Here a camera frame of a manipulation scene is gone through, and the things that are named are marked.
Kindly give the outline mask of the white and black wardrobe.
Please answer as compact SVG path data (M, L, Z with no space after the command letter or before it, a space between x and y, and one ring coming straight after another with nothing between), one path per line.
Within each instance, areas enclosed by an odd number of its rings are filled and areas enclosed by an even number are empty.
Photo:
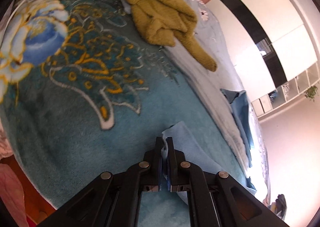
M210 0L259 118L319 92L319 11L312 0Z

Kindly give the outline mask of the teal floral plush blanket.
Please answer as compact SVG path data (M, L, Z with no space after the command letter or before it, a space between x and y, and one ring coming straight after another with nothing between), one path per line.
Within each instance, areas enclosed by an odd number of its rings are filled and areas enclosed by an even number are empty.
M62 205L103 171L140 162L184 122L210 161L246 177L216 123L164 51L143 42L120 0L38 0L22 20L24 62L1 120L40 194Z

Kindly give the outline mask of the light blue floral duvet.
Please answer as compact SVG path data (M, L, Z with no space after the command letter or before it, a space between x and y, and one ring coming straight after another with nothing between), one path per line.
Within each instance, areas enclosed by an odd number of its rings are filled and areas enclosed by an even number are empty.
M270 197L268 162L261 126L231 62L221 26L202 0L183 2L197 15L194 37L210 61L216 62L217 70L206 69L180 42L167 48L169 56L186 73L213 117L245 176L251 180L255 197L266 204Z

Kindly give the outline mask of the green potted plant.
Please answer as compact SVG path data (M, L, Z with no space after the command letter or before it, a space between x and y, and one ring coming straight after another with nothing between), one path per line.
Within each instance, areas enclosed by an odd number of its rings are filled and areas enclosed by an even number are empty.
M318 96L318 87L316 85L313 85L309 87L305 92L304 92L304 97L307 98L308 100L315 102L315 98Z

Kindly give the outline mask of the grey fuzzy garment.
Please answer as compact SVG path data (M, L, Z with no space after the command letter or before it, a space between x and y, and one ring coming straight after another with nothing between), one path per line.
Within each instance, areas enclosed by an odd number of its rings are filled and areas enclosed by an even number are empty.
M275 215L284 220L287 212L286 199L283 194L279 194L275 202L268 207Z

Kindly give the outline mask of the light blue fleece garment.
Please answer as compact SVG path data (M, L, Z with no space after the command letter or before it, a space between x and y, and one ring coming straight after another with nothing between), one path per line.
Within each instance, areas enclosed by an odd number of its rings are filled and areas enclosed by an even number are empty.
M169 99L163 107L170 122L162 132L162 138L172 137L175 148L202 170L209 173L227 171L257 196L257 190L247 183L233 151L196 94L189 88L179 88L168 90L165 95Z

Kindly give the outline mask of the olive knitted sweater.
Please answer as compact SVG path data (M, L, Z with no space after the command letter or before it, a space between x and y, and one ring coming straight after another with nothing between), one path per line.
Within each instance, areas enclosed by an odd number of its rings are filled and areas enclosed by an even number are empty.
M216 71L216 61L194 37L197 15L184 0L125 1L138 32L148 43L174 47L178 40L204 68Z

